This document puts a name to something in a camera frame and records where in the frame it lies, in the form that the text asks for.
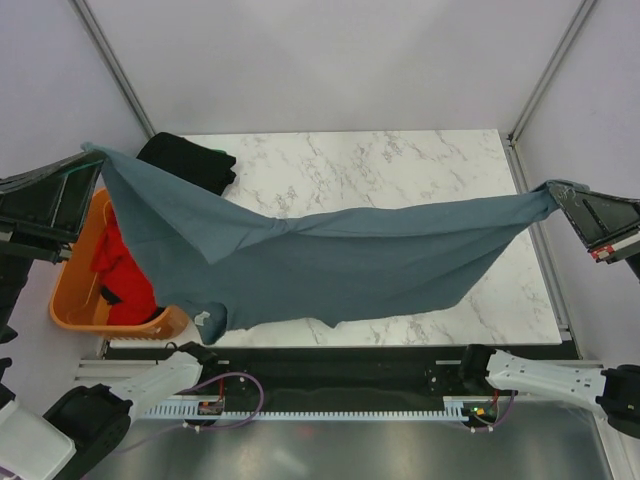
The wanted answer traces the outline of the grey-blue t-shirt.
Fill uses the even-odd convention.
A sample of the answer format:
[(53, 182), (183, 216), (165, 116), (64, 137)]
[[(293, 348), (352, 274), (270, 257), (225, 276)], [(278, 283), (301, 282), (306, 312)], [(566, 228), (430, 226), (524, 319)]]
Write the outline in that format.
[(558, 209), (553, 190), (569, 188), (549, 180), (516, 195), (274, 218), (120, 152), (104, 157), (125, 246), (159, 304), (212, 315), (207, 341), (272, 322), (451, 308)]

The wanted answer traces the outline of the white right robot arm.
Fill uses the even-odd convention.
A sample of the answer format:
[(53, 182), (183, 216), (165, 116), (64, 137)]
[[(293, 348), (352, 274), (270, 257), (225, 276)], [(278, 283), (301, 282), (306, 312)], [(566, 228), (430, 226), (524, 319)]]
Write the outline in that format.
[[(551, 197), (597, 263), (626, 262), (639, 274), (639, 201), (594, 192), (566, 181), (548, 183)], [(467, 392), (487, 387), (564, 401), (604, 417), (609, 426), (639, 437), (639, 367), (577, 368), (517, 357), (484, 345), (466, 348), (458, 381)]]

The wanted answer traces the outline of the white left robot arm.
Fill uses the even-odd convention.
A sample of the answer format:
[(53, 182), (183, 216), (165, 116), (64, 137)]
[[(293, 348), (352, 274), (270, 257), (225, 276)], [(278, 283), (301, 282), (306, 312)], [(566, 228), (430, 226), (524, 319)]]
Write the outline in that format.
[[(1, 195), (16, 193), (56, 176), (100, 170), (106, 154), (80, 153), (1, 181)], [(7, 327), (17, 299), (40, 253), (1, 253), (1, 343), (17, 334)], [(219, 382), (213, 353), (194, 342), (174, 349), (163, 363), (113, 387), (76, 387), (44, 416), (25, 409), (1, 382), (1, 479), (82, 479), (121, 443), (142, 414), (173, 396), (208, 393)]]

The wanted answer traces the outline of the folded black t-shirt stack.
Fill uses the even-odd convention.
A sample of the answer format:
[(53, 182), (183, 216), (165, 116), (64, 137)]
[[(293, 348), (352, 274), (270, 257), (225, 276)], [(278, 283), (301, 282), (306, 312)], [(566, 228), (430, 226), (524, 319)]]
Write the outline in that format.
[(136, 158), (217, 195), (236, 179), (234, 156), (167, 132), (153, 136)]

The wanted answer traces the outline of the red t-shirt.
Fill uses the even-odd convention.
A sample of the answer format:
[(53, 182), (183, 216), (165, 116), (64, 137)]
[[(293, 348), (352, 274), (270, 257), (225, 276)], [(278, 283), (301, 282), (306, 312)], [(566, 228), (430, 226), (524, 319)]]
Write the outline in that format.
[(105, 207), (105, 227), (98, 238), (91, 270), (100, 284), (106, 285), (122, 302), (109, 306), (107, 324), (137, 326), (163, 312), (156, 304), (150, 282), (124, 244), (112, 205)]

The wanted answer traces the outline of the orange plastic basket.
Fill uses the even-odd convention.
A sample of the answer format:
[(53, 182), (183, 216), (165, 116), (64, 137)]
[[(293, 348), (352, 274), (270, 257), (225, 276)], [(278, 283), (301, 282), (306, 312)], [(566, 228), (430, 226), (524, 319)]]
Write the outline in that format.
[(179, 336), (188, 327), (190, 319), (175, 306), (141, 325), (107, 323), (110, 306), (101, 296), (98, 274), (90, 269), (90, 264), (106, 226), (109, 207), (107, 191), (104, 188), (97, 190), (78, 241), (71, 246), (71, 257), (60, 271), (49, 302), (51, 319), (63, 329), (94, 334), (108, 340), (169, 340)]

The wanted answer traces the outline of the black t-shirt in basket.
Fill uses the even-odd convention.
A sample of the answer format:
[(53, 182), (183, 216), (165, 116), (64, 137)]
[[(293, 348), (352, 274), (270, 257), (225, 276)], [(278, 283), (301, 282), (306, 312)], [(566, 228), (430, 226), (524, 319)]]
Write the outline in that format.
[(114, 292), (112, 292), (106, 285), (101, 286), (100, 295), (110, 306), (113, 306), (122, 302), (122, 299), (118, 295), (116, 295)]

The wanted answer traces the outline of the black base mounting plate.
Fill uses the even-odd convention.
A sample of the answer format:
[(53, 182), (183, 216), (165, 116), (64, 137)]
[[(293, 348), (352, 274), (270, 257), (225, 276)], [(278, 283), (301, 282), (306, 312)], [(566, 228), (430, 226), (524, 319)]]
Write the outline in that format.
[(201, 394), (232, 411), (435, 410), (451, 397), (494, 402), (508, 391), (468, 389), (462, 347), (207, 348)]

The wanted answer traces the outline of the aluminium frame rail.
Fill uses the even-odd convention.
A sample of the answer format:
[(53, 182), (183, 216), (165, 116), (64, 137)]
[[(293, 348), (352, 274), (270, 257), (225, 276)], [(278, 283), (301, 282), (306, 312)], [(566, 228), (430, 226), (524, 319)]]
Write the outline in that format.
[[(82, 360), (74, 374), (74, 383), (115, 384), (154, 368), (152, 360)], [(498, 351), (476, 375), (492, 387), (517, 390), (550, 400), (565, 401), (591, 408), (595, 398), (605, 393), (607, 377), (601, 368), (564, 366), (545, 361), (523, 359)]]

